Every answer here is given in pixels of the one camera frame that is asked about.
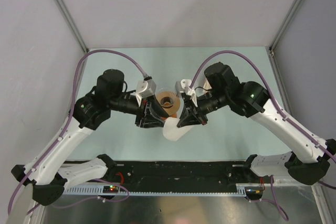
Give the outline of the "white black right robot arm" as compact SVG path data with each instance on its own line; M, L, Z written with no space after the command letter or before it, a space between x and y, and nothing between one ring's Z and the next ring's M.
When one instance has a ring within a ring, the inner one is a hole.
M251 155L243 168L243 178L253 183L264 176L290 176L296 181L313 185L320 181L330 167L329 155L335 154L335 140L325 140L304 128L277 101L270 92L254 82L240 82L230 66L221 62L204 70L210 89L197 96L191 80L183 79L175 85L184 107L177 129L205 125L207 115L228 106L234 113L264 126L290 151L280 155Z

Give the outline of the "orange carafe with wooden collar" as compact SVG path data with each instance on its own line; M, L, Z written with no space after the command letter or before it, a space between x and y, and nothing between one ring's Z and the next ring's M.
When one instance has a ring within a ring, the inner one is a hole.
M169 117L177 118L177 113L181 106L180 98L173 91L159 91L156 94L160 106L169 115Z

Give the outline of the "white paper coffee filter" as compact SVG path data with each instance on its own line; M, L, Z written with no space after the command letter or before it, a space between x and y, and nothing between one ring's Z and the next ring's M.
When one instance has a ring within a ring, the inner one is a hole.
M165 120L162 132L167 140L176 142L194 127L193 125L177 127L179 121L179 119L172 117Z

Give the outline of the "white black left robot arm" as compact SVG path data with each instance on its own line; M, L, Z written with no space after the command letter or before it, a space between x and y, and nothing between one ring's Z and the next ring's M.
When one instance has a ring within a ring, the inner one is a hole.
M56 139L34 161L15 165L11 173L25 186L33 186L32 199L42 206L51 205L65 190L87 181L114 182L117 164L107 154L66 168L62 164L86 137L110 119L112 111L135 115L138 127L163 127L168 114L156 99L155 88L152 78L146 77L136 90L127 91L124 73L106 70L91 91L76 101Z

